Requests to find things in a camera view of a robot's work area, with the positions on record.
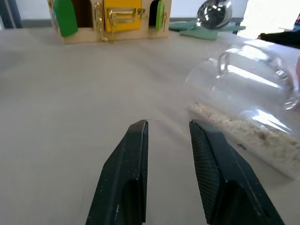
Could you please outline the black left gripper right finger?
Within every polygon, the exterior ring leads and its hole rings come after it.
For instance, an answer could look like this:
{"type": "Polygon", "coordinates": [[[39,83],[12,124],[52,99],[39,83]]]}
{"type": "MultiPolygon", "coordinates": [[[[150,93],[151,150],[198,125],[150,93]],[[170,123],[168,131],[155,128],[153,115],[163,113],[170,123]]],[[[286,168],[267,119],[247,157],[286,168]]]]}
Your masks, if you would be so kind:
{"type": "Polygon", "coordinates": [[[189,122],[195,173],[209,225],[284,222],[249,163],[212,124],[189,122]]]}

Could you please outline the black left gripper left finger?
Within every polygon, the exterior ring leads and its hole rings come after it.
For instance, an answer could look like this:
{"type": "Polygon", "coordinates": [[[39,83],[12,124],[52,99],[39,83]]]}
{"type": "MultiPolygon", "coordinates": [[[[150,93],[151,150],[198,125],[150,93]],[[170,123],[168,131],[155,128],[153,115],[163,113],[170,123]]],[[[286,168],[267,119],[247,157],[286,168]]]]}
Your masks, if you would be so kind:
{"type": "Polygon", "coordinates": [[[147,120],[140,120],[129,126],[102,168],[86,224],[145,223],[148,143],[147,120]]]}

